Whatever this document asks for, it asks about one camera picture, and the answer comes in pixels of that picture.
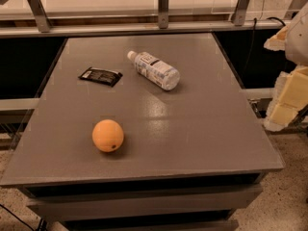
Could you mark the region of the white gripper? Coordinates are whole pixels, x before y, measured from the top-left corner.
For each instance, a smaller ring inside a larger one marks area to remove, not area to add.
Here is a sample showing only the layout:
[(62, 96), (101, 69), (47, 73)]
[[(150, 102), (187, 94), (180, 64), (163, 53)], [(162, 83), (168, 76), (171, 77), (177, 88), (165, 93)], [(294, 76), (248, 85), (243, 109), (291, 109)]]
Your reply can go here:
[(264, 127), (278, 132), (290, 125), (308, 105), (308, 3), (284, 26), (268, 38), (264, 47), (284, 51), (286, 58), (298, 65), (291, 73), (282, 71), (276, 79)]

